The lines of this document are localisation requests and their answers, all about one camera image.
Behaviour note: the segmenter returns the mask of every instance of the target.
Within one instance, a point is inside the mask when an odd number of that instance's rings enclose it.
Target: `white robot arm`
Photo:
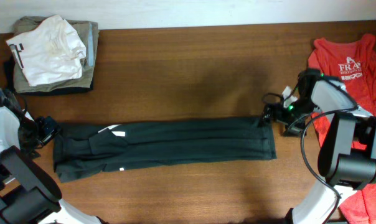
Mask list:
[[[34,121],[0,89],[0,191],[14,179],[20,183],[0,197],[0,223],[105,223],[62,200],[58,185],[29,158],[34,154],[27,147],[47,144],[58,131],[51,117]]]
[[[376,183],[376,117],[361,108],[338,79],[308,69],[299,74],[299,99],[290,105],[284,102],[293,94],[281,97],[280,103],[267,104],[263,117],[286,125],[285,134],[301,135],[303,159],[319,179],[307,197],[286,216],[285,223],[325,223],[335,209],[367,184]],[[304,124],[312,112],[322,112]],[[315,119],[326,116],[331,122],[318,157],[318,176],[308,164],[304,137]],[[352,149],[354,140],[367,146]]]

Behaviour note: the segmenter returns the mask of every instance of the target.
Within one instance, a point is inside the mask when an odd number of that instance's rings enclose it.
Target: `white graphic print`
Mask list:
[[[353,80],[362,77],[361,63],[355,62],[354,59],[347,57],[347,63],[339,64],[342,80]]]

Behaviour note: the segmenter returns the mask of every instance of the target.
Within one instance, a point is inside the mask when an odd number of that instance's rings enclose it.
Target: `dark green pants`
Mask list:
[[[55,138],[54,167],[61,182],[68,182],[101,171],[276,159],[272,128],[258,127],[258,122],[256,117],[143,122],[100,133],[106,126],[62,124]]]

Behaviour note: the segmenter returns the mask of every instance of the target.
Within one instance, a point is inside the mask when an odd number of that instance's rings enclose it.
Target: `wooden surface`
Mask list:
[[[264,93],[296,83],[315,38],[352,42],[366,32],[376,35],[376,21],[104,30],[94,91],[29,96],[29,112],[88,124],[260,114]],[[10,36],[0,35],[0,86],[6,82],[2,62],[11,55],[4,42]],[[66,184],[52,170],[52,143],[35,162],[59,183],[65,200],[110,223],[254,222],[285,216],[315,182],[299,139],[283,138],[282,127],[273,127],[274,161],[154,167]],[[316,166],[313,129],[306,142]]]

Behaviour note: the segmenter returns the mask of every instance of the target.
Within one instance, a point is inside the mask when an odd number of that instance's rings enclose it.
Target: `red t-shirt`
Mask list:
[[[348,93],[365,110],[376,116],[376,38],[365,34],[357,42],[337,44],[325,38],[314,41],[315,49],[308,59],[309,68],[318,68],[322,73],[339,77]],[[314,122],[320,145],[329,128],[323,117]],[[376,184],[369,184],[362,191],[348,198],[341,206],[350,223],[376,224]]]

